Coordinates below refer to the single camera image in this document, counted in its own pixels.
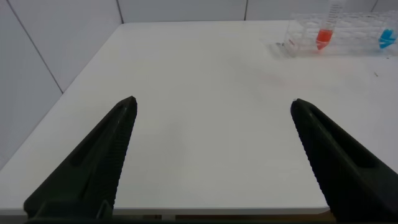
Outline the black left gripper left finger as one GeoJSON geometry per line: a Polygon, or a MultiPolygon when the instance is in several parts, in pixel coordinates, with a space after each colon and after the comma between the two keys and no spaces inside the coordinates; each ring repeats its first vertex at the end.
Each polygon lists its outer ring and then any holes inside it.
{"type": "Polygon", "coordinates": [[[137,116],[137,101],[118,102],[24,202],[32,219],[112,216],[137,116]]]}

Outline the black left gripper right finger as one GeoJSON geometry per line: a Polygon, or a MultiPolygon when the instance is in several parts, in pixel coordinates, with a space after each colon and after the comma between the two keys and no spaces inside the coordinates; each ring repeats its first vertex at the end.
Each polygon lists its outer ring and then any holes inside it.
{"type": "Polygon", "coordinates": [[[397,221],[397,173],[315,105],[296,99],[290,113],[336,220],[397,221]]]}

